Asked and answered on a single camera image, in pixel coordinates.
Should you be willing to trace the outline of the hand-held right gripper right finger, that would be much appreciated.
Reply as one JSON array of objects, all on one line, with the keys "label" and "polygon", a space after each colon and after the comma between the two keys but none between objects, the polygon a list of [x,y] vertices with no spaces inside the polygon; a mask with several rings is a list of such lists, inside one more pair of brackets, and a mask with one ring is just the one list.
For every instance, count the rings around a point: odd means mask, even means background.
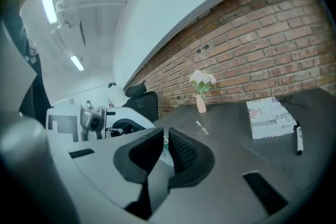
[{"label": "hand-held right gripper right finger", "polygon": [[168,188],[196,186],[214,167],[215,156],[207,145],[172,127],[168,149],[174,164],[174,176],[169,178]]}]

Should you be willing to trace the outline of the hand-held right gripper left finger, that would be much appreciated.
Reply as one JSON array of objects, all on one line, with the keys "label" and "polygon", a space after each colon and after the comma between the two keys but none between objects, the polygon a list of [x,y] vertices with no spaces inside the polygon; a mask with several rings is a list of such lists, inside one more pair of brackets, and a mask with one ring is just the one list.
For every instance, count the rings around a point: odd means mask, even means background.
[{"label": "hand-held right gripper left finger", "polygon": [[164,129],[156,128],[120,146],[113,156],[114,166],[126,181],[145,184],[163,151],[163,145]]}]

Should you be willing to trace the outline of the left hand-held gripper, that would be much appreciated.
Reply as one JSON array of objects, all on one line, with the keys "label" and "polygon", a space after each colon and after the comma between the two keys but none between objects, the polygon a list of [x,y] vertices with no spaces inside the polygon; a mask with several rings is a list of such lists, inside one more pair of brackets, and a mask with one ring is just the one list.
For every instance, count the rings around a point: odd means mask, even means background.
[{"label": "left hand-held gripper", "polygon": [[99,106],[86,110],[82,105],[51,108],[46,129],[65,143],[101,140],[113,130],[113,137],[150,129],[154,124],[132,108]]}]

